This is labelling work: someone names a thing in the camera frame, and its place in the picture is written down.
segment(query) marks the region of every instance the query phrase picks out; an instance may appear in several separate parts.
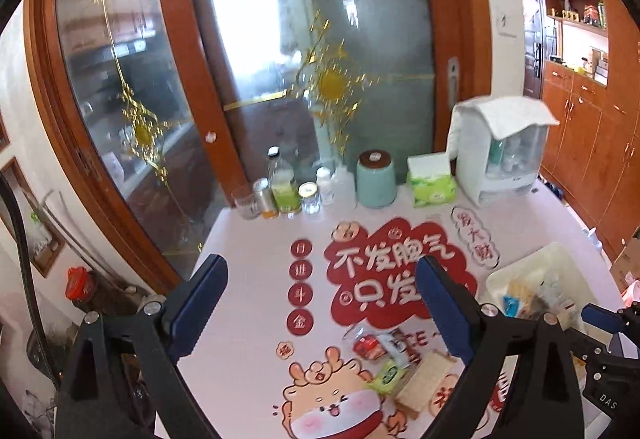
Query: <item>wooden shelf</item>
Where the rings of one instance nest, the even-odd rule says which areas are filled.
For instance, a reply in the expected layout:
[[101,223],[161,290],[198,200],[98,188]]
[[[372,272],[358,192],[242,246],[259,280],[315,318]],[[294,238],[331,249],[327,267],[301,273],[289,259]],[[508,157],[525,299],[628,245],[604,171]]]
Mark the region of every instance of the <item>wooden shelf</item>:
[[562,22],[568,26],[575,26],[578,29],[582,29],[584,31],[589,31],[594,34],[599,34],[600,36],[609,37],[609,33],[606,29],[596,28],[595,26],[590,26],[589,24],[584,24],[582,22],[575,22],[574,20],[569,20],[568,18],[560,18],[559,16],[551,16],[547,15],[549,18],[557,20],[558,22]]

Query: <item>jar lid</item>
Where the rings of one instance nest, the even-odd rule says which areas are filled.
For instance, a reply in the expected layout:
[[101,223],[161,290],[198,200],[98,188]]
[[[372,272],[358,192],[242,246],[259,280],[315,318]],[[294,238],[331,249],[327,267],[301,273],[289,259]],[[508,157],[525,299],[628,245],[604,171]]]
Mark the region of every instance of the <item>jar lid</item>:
[[386,168],[391,165],[391,154],[384,150],[367,150],[358,158],[364,168]]
[[318,171],[316,172],[316,177],[318,179],[331,178],[331,169],[325,166],[321,166],[320,168],[318,168]]
[[318,193],[318,185],[316,183],[302,183],[298,188],[298,194],[303,199],[313,197]]
[[260,177],[254,183],[254,192],[261,192],[269,187],[269,180],[266,177]]

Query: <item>drawer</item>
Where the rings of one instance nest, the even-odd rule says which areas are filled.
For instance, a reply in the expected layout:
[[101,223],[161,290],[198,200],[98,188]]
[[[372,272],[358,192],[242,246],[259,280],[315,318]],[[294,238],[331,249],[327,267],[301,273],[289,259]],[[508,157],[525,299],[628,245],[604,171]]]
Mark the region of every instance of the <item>drawer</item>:
[[545,63],[545,81],[571,91],[574,82],[574,72],[571,69],[554,62]]
[[620,126],[620,130],[625,134],[638,132],[636,125],[638,124],[638,111],[622,108],[611,98],[607,100],[603,109],[604,114],[613,119]]
[[603,109],[607,104],[607,89],[586,76],[581,76],[577,73],[574,74],[572,93],[581,96],[600,109]]

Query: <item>red container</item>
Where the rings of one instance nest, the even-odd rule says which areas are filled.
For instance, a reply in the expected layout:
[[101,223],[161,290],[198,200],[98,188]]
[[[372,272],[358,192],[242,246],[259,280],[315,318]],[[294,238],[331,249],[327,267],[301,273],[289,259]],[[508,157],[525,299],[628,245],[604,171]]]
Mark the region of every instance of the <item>red container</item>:
[[65,296],[70,301],[88,302],[97,289],[95,278],[84,267],[70,267],[66,272]]

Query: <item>front door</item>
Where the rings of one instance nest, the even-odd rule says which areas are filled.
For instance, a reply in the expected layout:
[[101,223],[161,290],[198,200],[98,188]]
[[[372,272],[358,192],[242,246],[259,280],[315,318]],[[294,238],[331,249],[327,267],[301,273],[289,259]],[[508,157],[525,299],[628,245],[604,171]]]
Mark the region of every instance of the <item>front door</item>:
[[524,9],[524,95],[540,98],[544,0],[522,0]]

